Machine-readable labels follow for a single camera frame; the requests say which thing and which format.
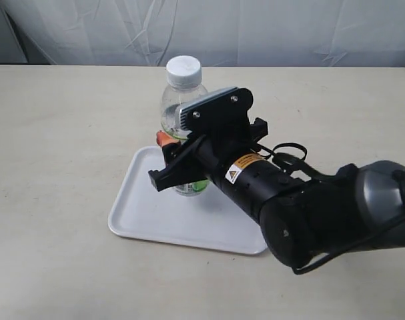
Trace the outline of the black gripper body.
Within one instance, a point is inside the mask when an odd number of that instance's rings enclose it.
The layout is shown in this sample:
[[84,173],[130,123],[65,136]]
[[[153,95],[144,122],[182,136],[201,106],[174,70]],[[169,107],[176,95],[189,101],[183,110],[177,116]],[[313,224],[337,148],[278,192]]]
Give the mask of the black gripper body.
[[220,186],[226,167],[238,157],[255,153],[257,142],[268,134],[268,123],[257,118],[252,124],[222,127],[179,142],[171,157],[164,157],[165,168],[148,172],[157,191],[208,179]]

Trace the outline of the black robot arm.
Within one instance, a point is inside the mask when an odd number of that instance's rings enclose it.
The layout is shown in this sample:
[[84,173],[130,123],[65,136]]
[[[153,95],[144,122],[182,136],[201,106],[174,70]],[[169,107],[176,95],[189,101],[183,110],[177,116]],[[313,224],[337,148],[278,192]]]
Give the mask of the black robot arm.
[[304,158],[268,149],[262,119],[190,133],[157,132],[165,168],[151,170],[163,191],[208,179],[260,227],[275,258],[297,275],[349,252],[405,247],[405,166],[345,165],[334,175]]

